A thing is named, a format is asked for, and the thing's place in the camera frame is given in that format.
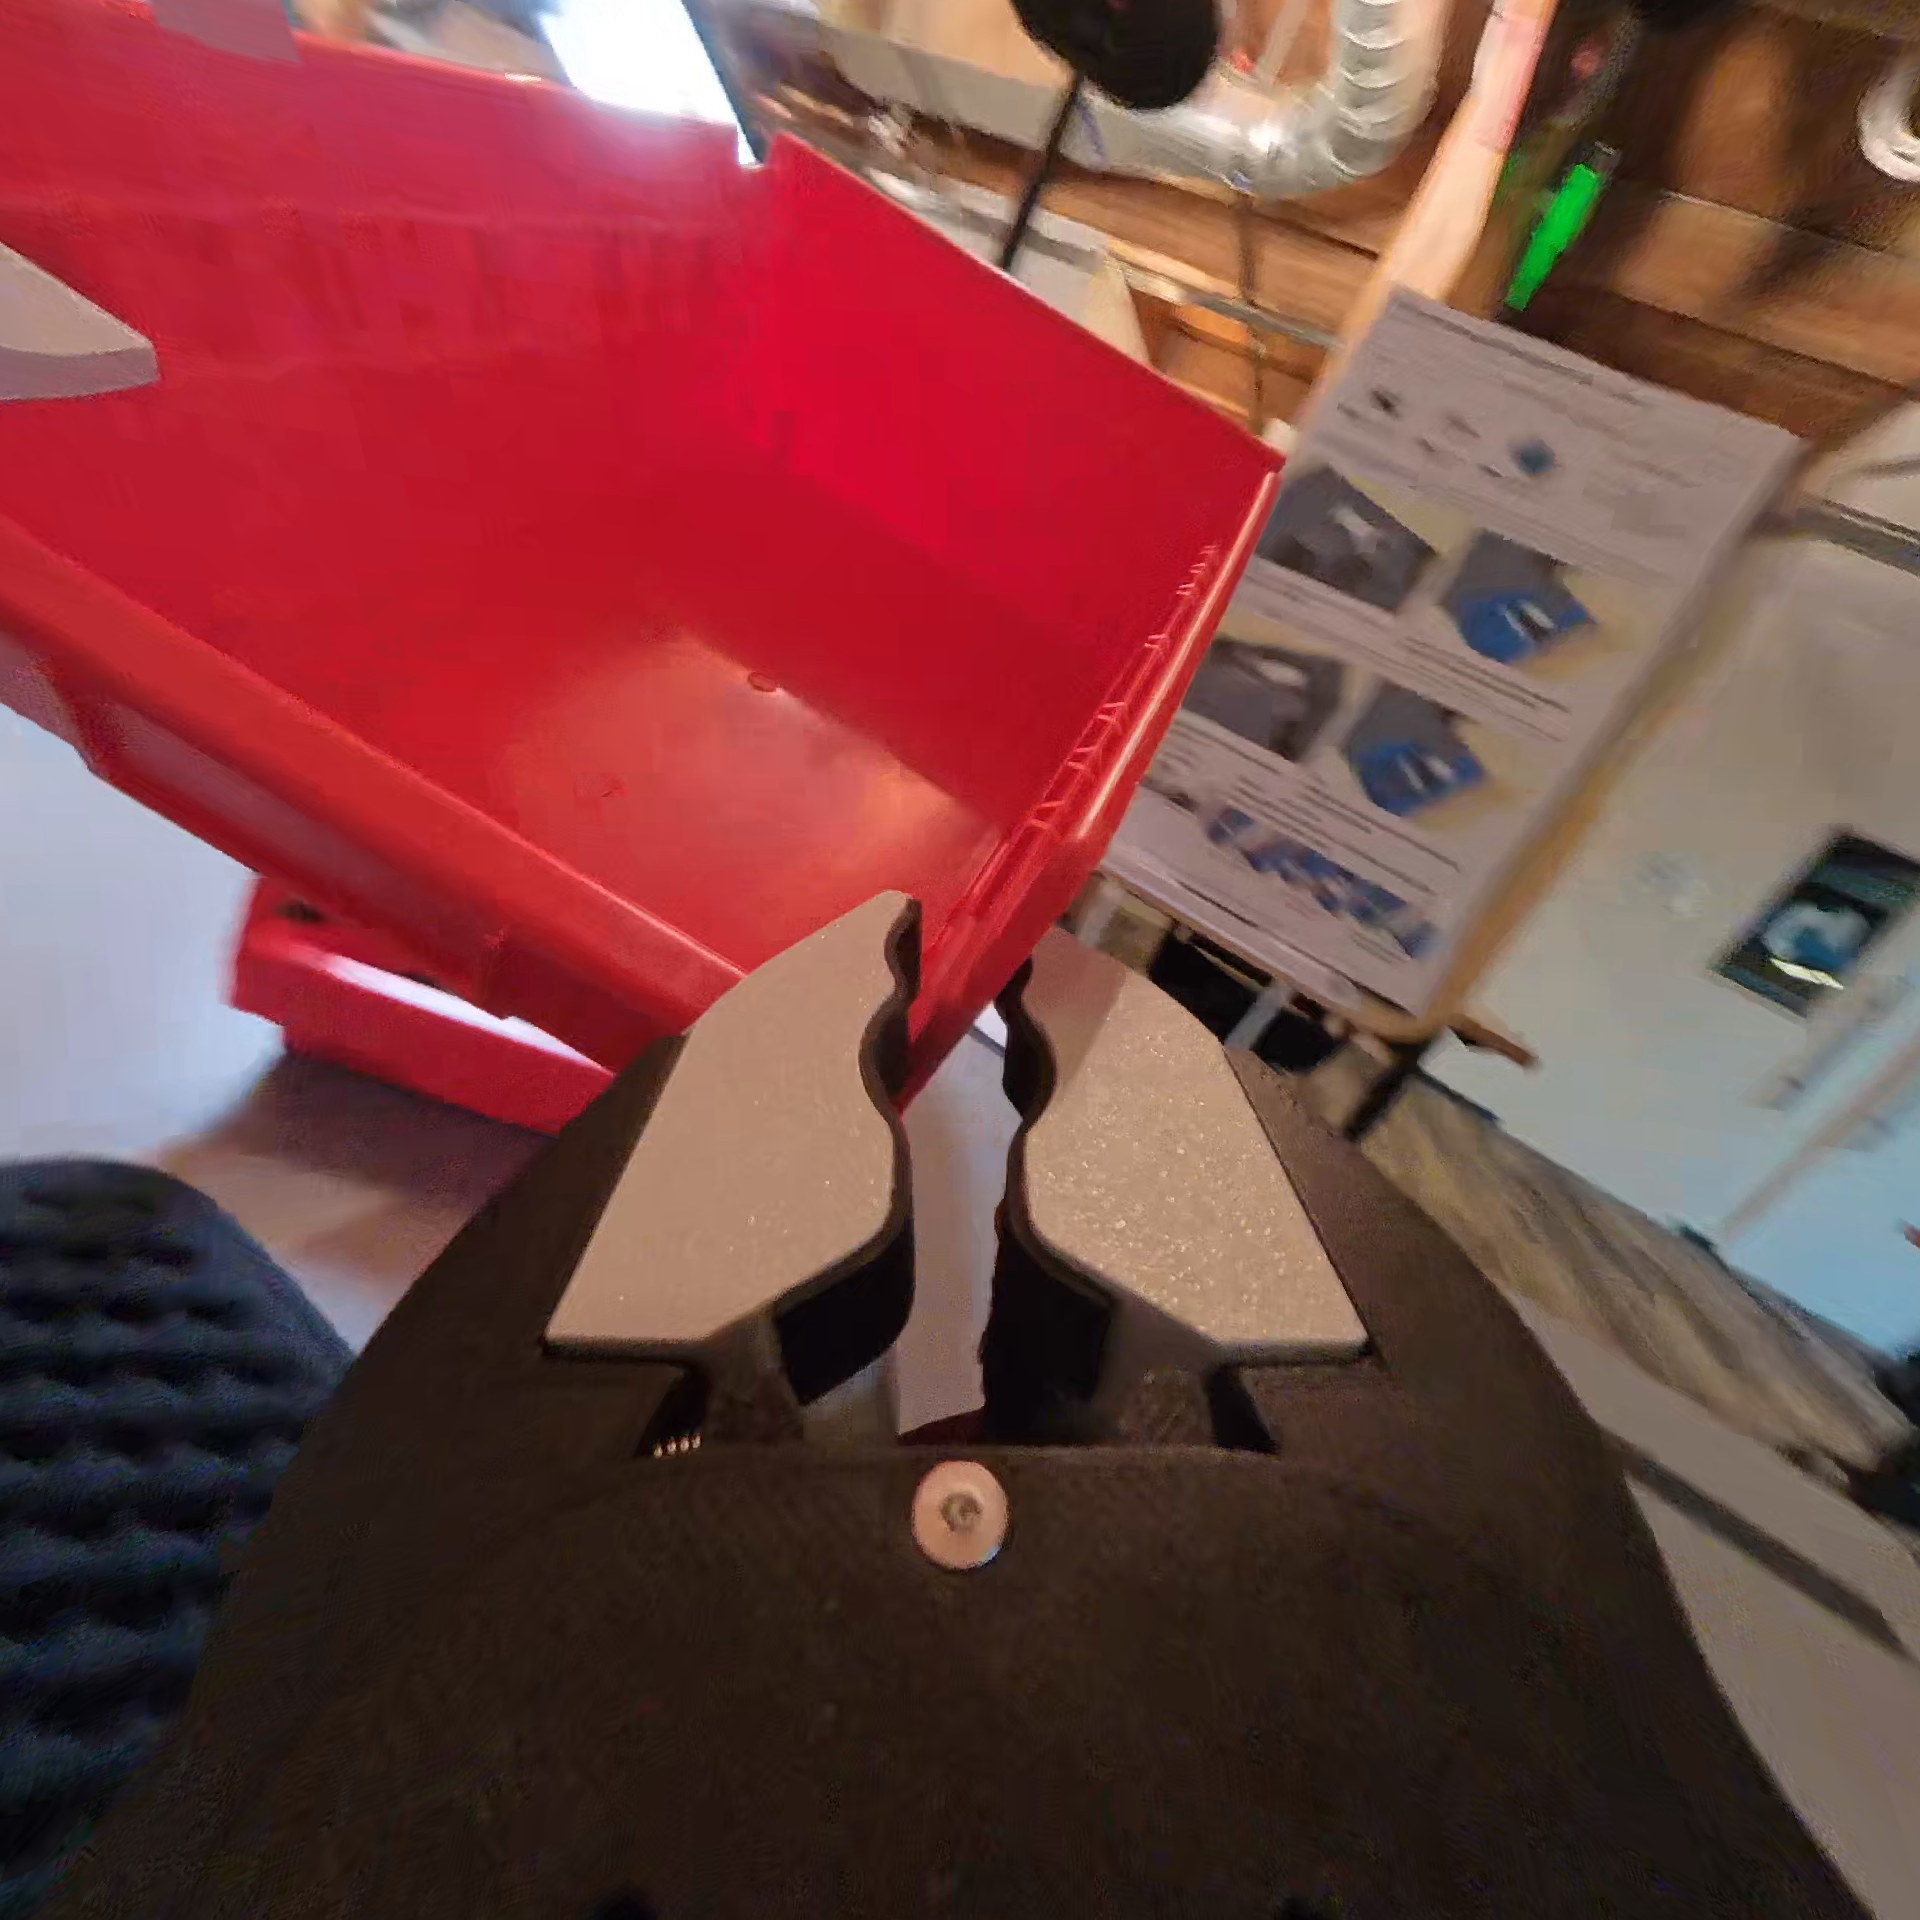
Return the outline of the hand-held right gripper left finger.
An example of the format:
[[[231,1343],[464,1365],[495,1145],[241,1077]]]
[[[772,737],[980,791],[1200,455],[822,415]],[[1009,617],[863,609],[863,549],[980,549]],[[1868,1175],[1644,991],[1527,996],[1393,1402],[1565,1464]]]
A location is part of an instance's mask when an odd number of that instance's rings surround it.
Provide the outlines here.
[[[680,1370],[820,1405],[913,1304],[903,1126],[922,905],[880,893],[651,1050],[555,1141],[577,1159],[555,1362]]]

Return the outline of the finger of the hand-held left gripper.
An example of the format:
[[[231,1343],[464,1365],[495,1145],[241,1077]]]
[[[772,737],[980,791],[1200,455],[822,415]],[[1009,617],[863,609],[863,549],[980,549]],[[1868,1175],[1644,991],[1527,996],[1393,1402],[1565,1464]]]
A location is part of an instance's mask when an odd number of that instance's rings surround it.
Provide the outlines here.
[[[158,380],[147,338],[2,250],[2,401],[98,398]]]
[[[194,41],[203,48],[255,59],[255,61],[297,61],[297,13],[291,2],[228,2],[228,0],[188,0],[188,2],[149,2],[158,25],[172,35]]]

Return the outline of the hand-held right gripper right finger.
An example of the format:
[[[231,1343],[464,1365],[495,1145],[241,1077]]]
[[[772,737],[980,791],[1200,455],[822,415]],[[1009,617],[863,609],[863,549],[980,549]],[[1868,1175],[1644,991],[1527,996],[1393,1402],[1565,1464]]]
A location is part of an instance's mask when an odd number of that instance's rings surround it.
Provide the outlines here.
[[[1016,1136],[980,1339],[1007,1444],[1116,1425],[1152,1374],[1349,1365],[1369,1328],[1226,1045],[1049,932],[1000,996]]]

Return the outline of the led light panel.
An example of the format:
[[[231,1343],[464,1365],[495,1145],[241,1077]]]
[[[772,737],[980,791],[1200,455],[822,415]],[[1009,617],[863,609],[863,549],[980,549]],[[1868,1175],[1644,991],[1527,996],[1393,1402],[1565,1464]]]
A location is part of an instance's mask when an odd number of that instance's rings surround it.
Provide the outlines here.
[[[766,135],[717,54],[703,8],[541,2],[541,35],[586,97],[629,116],[728,128],[745,168],[766,156]]]

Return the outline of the instruction poster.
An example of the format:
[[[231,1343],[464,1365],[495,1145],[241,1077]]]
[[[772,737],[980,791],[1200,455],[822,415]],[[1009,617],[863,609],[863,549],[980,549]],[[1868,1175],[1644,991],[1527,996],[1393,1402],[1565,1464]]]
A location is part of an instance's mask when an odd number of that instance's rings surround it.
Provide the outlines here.
[[[1102,871],[1323,1004],[1429,1019],[1803,445],[1393,291]]]

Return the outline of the dark foam pad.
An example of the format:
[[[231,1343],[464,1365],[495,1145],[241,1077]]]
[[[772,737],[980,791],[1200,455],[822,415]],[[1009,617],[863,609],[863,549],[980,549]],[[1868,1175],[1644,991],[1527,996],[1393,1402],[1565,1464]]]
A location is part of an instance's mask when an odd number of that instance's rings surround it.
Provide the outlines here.
[[[2,1916],[45,1906],[170,1737],[348,1362],[199,1188],[137,1164],[2,1167]]]

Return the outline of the green exit sign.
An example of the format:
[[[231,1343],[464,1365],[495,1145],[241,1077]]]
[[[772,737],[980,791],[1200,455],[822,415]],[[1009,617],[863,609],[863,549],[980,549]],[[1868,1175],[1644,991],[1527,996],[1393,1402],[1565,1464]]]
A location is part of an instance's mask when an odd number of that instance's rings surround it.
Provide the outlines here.
[[[1590,230],[1600,199],[1620,168],[1620,151],[1606,142],[1587,142],[1560,168],[1547,191],[1535,196],[1526,245],[1502,288],[1499,314],[1519,317],[1547,288],[1547,279]]]

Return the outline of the black wall sign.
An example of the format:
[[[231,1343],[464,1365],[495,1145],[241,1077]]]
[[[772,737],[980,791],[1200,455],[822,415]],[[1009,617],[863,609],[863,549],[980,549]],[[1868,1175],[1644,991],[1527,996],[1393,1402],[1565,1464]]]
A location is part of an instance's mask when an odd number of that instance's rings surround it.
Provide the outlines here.
[[[1782,1017],[1812,1019],[1854,985],[1913,912],[1916,858],[1836,831],[1736,923],[1710,978]]]

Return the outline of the silver air duct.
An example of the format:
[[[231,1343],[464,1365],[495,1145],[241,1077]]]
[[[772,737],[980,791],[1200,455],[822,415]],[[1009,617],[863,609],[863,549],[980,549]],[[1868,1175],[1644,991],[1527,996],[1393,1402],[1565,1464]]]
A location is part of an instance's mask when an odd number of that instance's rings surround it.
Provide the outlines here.
[[[1320,69],[1265,82],[1214,59],[1176,108],[1116,108],[1088,91],[1064,156],[1111,176],[1200,182],[1258,203],[1377,176],[1438,96],[1451,2],[1329,2]]]

